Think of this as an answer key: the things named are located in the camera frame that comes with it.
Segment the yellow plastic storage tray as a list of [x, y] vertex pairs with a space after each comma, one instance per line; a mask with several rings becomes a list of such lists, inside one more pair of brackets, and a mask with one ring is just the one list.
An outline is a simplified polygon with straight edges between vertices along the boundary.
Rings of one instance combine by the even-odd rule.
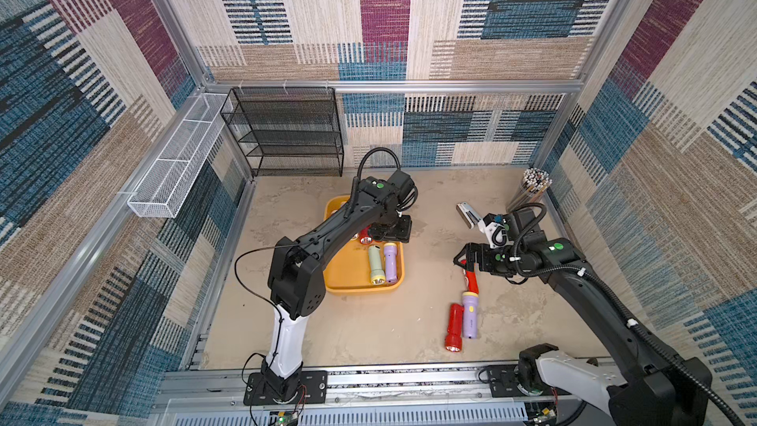
[[388, 293], [397, 289], [405, 278], [404, 244], [395, 246], [395, 276], [388, 283], [376, 285], [371, 278], [370, 247], [380, 248], [382, 268], [386, 267], [384, 246], [386, 242], [361, 243], [361, 232], [352, 239], [329, 262], [323, 272], [326, 291], [335, 295], [367, 295]]

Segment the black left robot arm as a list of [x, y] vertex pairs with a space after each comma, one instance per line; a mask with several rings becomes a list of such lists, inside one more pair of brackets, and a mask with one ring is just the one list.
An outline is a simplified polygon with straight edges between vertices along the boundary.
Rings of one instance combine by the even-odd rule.
[[281, 316], [263, 370], [287, 380], [303, 366], [302, 346], [308, 317], [326, 294], [323, 272], [353, 237], [370, 228], [380, 242], [408, 243], [412, 219], [404, 206], [416, 195], [410, 175], [395, 171], [388, 179], [366, 177], [353, 185], [348, 201], [317, 228], [275, 246], [268, 276], [270, 300]]

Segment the mint green flashlight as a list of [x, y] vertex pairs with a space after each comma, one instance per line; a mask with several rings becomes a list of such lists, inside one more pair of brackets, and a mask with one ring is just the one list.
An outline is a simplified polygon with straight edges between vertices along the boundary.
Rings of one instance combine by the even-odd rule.
[[380, 246], [369, 246], [370, 282], [374, 286], [386, 283], [386, 273], [382, 264], [382, 249]]

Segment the red flashlight bottom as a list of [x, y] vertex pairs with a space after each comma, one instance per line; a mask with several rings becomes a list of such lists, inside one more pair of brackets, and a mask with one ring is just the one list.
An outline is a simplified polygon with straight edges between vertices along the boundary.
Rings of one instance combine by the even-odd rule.
[[453, 303], [449, 307], [449, 321], [447, 322], [447, 335], [445, 337], [445, 349], [449, 352], [461, 352], [462, 350], [462, 323], [464, 309], [461, 304]]

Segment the red flashlight two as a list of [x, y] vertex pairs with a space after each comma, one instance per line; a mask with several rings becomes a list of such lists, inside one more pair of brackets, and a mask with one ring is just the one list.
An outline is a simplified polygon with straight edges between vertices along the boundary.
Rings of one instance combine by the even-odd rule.
[[358, 235], [358, 239], [361, 245], [363, 246], [370, 246], [373, 242], [373, 238], [370, 234], [370, 228], [364, 228]]

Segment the red flashlight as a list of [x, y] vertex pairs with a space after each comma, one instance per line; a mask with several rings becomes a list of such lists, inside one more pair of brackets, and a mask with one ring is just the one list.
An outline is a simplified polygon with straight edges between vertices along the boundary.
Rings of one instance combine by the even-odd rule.
[[477, 277], [474, 271], [465, 270], [465, 283], [466, 283], [466, 291], [478, 294], [479, 293], [479, 287], [477, 282]]
[[462, 350], [462, 323], [464, 309], [461, 304], [453, 303], [449, 307], [449, 321], [447, 322], [447, 335], [445, 337], [445, 349], [449, 352], [461, 352]]

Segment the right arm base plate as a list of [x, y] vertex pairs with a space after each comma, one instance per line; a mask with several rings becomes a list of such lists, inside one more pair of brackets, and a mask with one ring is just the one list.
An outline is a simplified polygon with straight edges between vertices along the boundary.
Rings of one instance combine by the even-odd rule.
[[485, 368], [486, 383], [493, 398], [524, 398], [515, 364], [490, 365]]

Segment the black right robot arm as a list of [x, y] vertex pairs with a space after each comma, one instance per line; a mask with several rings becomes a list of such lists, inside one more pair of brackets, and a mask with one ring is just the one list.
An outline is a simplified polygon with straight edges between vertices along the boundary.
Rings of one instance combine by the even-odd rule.
[[570, 240], [545, 236], [539, 226], [544, 205], [526, 203], [508, 214], [481, 216], [463, 202], [457, 211], [487, 241], [466, 244], [455, 265], [514, 285], [541, 280], [567, 301], [613, 359], [614, 366], [604, 368], [549, 343], [524, 349], [516, 367], [523, 394], [568, 392], [617, 425], [701, 425], [709, 405], [731, 424], [741, 424], [713, 390], [712, 373], [700, 359], [681, 357], [653, 334]]

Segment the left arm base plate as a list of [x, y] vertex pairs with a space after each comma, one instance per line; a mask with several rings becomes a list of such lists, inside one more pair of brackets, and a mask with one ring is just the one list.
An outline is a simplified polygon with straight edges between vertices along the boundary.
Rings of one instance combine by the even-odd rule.
[[244, 406], [268, 406], [274, 404], [305, 405], [324, 404], [328, 387], [328, 372], [325, 370], [295, 372], [288, 379], [274, 374], [252, 373], [246, 379]]

